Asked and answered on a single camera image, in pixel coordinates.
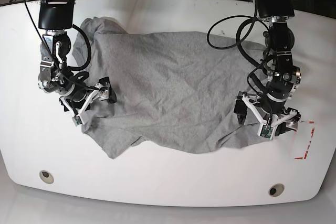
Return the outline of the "red tape rectangle marking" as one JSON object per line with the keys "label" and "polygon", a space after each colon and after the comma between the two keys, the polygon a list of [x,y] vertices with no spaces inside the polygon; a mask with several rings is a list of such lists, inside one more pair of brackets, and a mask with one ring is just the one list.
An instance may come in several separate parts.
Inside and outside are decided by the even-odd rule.
{"label": "red tape rectangle marking", "polygon": [[307,158],[315,126],[315,121],[302,121],[299,123],[293,140],[292,156],[294,160],[303,160]]}

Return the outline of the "grey t-shirt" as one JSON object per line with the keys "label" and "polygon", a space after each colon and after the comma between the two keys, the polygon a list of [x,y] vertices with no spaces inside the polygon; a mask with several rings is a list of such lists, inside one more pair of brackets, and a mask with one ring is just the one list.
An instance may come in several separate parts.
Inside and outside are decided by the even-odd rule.
{"label": "grey t-shirt", "polygon": [[144,141],[192,154],[265,141],[252,113],[239,125],[239,92],[254,67],[236,48],[220,51],[201,32],[129,34],[115,21],[81,24],[92,49],[88,83],[109,77],[117,102],[95,101],[82,132],[110,158]]}

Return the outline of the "right table grommet hole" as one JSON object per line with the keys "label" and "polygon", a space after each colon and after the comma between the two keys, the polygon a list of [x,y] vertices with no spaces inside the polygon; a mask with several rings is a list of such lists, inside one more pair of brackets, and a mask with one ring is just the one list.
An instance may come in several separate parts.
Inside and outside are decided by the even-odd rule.
{"label": "right table grommet hole", "polygon": [[271,197],[278,197],[284,192],[285,186],[283,184],[275,184],[270,187],[268,194]]}

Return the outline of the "table grommet hole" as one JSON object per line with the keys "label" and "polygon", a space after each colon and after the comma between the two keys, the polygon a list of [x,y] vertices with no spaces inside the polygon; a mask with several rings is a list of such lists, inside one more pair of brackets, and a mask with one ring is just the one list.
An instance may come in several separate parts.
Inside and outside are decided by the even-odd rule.
{"label": "table grommet hole", "polygon": [[40,176],[40,179],[46,184],[53,184],[54,183],[53,175],[46,170],[40,171],[39,176]]}
{"label": "table grommet hole", "polygon": [[284,192],[285,186],[283,184],[275,184],[270,187],[268,194],[271,197],[278,197]]}

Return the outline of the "left table grommet hole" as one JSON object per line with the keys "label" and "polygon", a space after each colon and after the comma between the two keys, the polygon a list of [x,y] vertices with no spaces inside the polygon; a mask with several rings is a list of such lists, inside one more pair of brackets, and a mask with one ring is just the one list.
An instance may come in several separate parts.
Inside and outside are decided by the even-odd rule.
{"label": "left table grommet hole", "polygon": [[53,175],[46,170],[40,171],[39,176],[40,176],[40,179],[46,184],[53,184],[54,183]]}

